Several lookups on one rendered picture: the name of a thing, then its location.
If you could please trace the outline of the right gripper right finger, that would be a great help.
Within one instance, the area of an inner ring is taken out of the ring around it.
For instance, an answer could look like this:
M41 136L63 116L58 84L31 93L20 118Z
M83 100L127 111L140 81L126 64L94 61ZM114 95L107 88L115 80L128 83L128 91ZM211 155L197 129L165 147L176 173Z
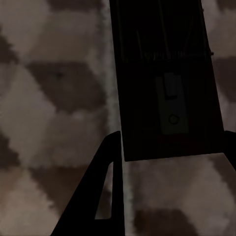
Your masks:
M236 133L225 131L226 152L224 153L236 170Z

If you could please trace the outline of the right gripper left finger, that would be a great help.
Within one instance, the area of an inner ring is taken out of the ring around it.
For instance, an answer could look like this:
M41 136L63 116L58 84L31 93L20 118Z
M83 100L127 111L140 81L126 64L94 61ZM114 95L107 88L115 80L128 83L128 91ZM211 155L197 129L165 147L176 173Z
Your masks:
M112 162L111 218L95 219L108 166ZM120 131L103 140L51 236L125 236Z

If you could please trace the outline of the mousetrap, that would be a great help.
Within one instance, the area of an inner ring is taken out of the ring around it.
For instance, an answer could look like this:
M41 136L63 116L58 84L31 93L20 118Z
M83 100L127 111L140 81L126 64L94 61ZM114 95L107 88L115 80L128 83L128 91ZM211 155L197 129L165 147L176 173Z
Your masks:
M124 161L225 153L201 0L109 0Z

